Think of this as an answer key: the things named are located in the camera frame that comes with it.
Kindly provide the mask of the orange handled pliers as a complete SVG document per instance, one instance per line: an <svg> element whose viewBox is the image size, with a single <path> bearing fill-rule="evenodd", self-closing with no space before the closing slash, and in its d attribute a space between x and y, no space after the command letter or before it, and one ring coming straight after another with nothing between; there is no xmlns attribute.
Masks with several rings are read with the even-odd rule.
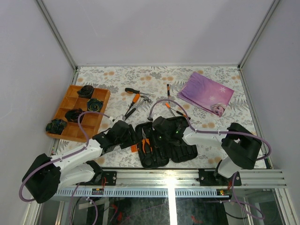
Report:
<svg viewBox="0 0 300 225"><path fill-rule="evenodd" d="M146 137L145 131L142 128L142 150L144 154L153 154L152 147L150 146L150 141Z"/></svg>

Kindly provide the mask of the black plastic tool case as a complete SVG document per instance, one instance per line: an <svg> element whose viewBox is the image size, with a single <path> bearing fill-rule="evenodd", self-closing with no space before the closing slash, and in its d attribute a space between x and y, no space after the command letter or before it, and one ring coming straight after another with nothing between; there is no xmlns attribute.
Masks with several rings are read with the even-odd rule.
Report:
<svg viewBox="0 0 300 225"><path fill-rule="evenodd" d="M197 157L198 151L195 145L188 145L184 141L184 145L173 145L158 139L158 134L152 126L153 122L146 122L135 127L135 132L140 142L137 144L139 159L142 167L145 169L155 169L166 166L169 161L175 163L186 162ZM150 141L153 154L144 154L142 149L142 128L146 137ZM185 118L185 128L188 128L188 122Z"/></svg>

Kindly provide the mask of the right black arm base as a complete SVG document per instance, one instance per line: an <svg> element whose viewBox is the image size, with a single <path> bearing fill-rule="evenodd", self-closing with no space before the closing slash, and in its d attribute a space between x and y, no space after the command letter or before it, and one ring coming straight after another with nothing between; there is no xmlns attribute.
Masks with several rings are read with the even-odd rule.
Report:
<svg viewBox="0 0 300 225"><path fill-rule="evenodd" d="M200 183L200 186L204 187L228 186L233 180L233 176L225 178L219 175L215 169L198 169L198 176L196 180Z"/></svg>

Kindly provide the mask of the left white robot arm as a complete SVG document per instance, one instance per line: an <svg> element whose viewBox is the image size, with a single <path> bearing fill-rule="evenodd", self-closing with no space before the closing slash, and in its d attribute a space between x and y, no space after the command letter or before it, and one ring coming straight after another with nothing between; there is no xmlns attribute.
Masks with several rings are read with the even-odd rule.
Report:
<svg viewBox="0 0 300 225"><path fill-rule="evenodd" d="M94 160L117 146L124 149L138 142L133 126L119 120L112 128L94 135L87 144L68 153L37 156L24 175L21 187L27 188L34 201L44 203L58 190L73 184L90 182L97 185L103 174Z"/></svg>

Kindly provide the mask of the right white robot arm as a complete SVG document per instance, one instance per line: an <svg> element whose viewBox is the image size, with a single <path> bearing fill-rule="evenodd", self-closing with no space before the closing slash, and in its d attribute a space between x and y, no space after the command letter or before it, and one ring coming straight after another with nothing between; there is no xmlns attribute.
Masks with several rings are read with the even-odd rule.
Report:
<svg viewBox="0 0 300 225"><path fill-rule="evenodd" d="M208 145L222 148L227 157L222 159L214 172L214 181L226 184L241 169L252 170L262 146L259 137L251 134L238 123L228 128L197 130L192 128L184 117L164 118L155 114L152 127L159 140L174 146Z"/></svg>

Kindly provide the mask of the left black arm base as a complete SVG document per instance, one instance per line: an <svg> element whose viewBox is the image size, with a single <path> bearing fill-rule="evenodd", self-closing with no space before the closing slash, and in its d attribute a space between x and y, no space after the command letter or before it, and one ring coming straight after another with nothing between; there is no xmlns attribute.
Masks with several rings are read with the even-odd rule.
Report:
<svg viewBox="0 0 300 225"><path fill-rule="evenodd" d="M115 186L117 181L116 171L103 171L94 175L90 181L92 185Z"/></svg>

